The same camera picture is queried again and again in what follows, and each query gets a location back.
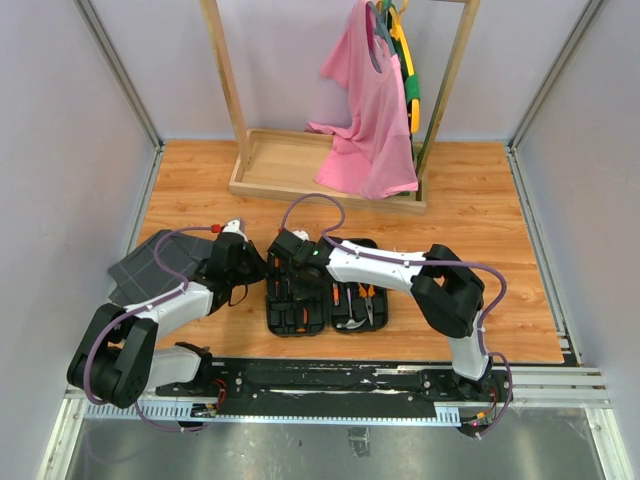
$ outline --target gray wall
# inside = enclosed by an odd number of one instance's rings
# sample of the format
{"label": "gray wall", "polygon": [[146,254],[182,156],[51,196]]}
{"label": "gray wall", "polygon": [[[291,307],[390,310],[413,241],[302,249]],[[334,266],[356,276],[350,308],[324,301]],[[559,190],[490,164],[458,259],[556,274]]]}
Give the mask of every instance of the gray wall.
{"label": "gray wall", "polygon": [[640,473],[640,3],[608,2],[520,148],[588,363]]}
{"label": "gray wall", "polygon": [[70,0],[0,2],[0,465],[30,479],[152,149]]}
{"label": "gray wall", "polygon": [[[161,134],[232,135],[197,0],[94,0]],[[585,0],[482,0],[442,140],[507,139]],[[348,122],[345,94],[318,76],[354,0],[218,0],[249,126]],[[462,7],[412,0],[403,20],[426,130]]]}

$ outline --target t-shirt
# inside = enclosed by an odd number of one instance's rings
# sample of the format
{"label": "t-shirt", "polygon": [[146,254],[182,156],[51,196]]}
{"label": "t-shirt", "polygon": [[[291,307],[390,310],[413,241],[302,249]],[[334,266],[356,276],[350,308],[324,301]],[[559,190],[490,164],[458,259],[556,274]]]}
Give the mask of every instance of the t-shirt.
{"label": "t-shirt", "polygon": [[[320,70],[348,90],[351,126],[307,125],[308,131],[334,135],[314,180],[372,199],[418,189],[400,61],[373,34],[374,27],[367,1],[358,0],[347,29]],[[370,45],[380,71],[372,62]]]}

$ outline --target black mat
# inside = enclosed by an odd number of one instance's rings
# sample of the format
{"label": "black mat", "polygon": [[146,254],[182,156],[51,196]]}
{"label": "black mat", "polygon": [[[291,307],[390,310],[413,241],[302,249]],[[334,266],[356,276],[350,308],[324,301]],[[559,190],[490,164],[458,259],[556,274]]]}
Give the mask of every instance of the black mat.
{"label": "black mat", "polygon": [[[180,281],[162,271],[153,259],[156,243],[170,230],[160,230],[129,255],[109,268],[116,288],[109,299],[117,305],[141,303],[176,288]],[[211,254],[213,241],[176,234],[160,250],[160,258],[171,269],[193,275],[198,264]]]}

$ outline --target yellow hanger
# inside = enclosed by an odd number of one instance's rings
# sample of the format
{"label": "yellow hanger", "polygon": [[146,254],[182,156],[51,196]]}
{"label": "yellow hanger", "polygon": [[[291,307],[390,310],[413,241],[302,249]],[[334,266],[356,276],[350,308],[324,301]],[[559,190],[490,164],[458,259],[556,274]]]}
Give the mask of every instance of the yellow hanger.
{"label": "yellow hanger", "polygon": [[409,0],[404,0],[404,5],[402,5],[402,8],[398,11],[398,25],[402,25],[402,14],[405,12],[408,6]]}
{"label": "yellow hanger", "polygon": [[[382,8],[382,1],[378,2],[378,9]],[[402,54],[404,56],[404,60],[407,66],[407,75],[412,76],[415,75],[415,69],[413,68],[413,61],[411,59],[411,52],[409,51],[409,43],[407,42],[407,37],[404,34],[404,30],[401,25],[401,17],[404,11],[409,6],[409,0],[404,0],[404,5],[400,9],[399,12],[396,12],[395,8],[391,6],[389,8],[389,14],[391,15],[391,30],[389,34],[391,37],[400,42],[400,46],[402,48]],[[409,103],[408,114],[409,114],[409,127],[411,133],[418,133],[420,129],[420,99],[414,98]]]}

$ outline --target tool tray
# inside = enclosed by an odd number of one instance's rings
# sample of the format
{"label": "tool tray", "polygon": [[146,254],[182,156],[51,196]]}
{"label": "tool tray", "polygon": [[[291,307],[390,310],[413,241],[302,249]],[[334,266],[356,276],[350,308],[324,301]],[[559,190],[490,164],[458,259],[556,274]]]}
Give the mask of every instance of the tool tray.
{"label": "tool tray", "polygon": [[[377,248],[377,244],[370,239],[350,239],[351,242],[363,247]],[[389,322],[389,302],[387,290],[374,287],[371,297],[373,306],[373,325],[371,325],[366,308],[366,300],[360,296],[360,286],[357,283],[336,282],[338,287],[338,305],[334,303],[333,283],[318,291],[318,294],[304,300],[296,300],[291,294],[286,275],[286,269],[280,262],[276,262],[273,255],[267,259],[267,327],[274,335],[280,337],[300,337],[317,335],[326,325],[331,325],[340,333],[373,332],[383,328]],[[351,290],[352,313],[349,313],[347,288]],[[357,328],[347,328],[349,319],[353,318],[361,323]]]}

